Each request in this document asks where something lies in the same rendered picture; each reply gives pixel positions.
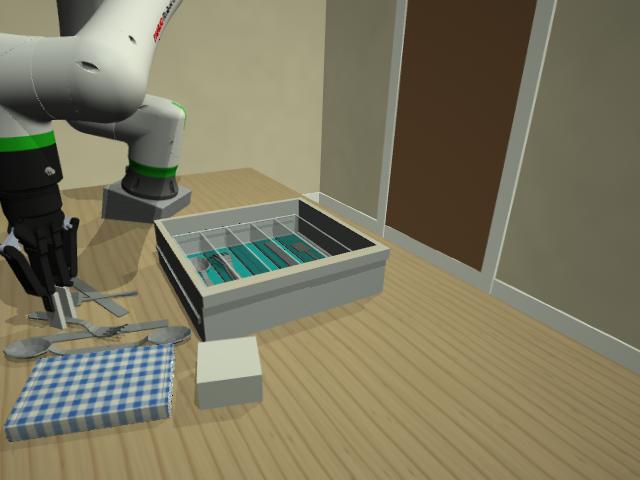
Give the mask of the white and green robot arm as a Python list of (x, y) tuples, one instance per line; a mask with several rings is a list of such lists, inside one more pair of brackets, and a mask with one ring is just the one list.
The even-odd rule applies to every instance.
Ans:
[(186, 112), (146, 90), (183, 0), (56, 1), (60, 37), (0, 33), (0, 192), (41, 191), (63, 179), (52, 120), (66, 120), (127, 143), (125, 192), (176, 197)]

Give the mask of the blue and white checkered towel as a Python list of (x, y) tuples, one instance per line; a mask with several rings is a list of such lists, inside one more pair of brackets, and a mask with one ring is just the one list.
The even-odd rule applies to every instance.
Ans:
[(174, 344), (38, 359), (9, 442), (171, 418)]

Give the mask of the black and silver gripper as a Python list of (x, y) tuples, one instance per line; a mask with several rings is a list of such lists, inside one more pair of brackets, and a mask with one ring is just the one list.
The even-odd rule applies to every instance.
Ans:
[[(9, 234), (0, 244), (0, 255), (5, 257), (26, 293), (42, 297), (50, 327), (64, 330), (67, 328), (64, 316), (77, 318), (69, 287), (74, 283), (70, 280), (78, 275), (79, 219), (67, 217), (61, 210), (58, 184), (31, 193), (0, 192), (0, 203)], [(18, 242), (28, 254), (30, 264), (20, 252)]]

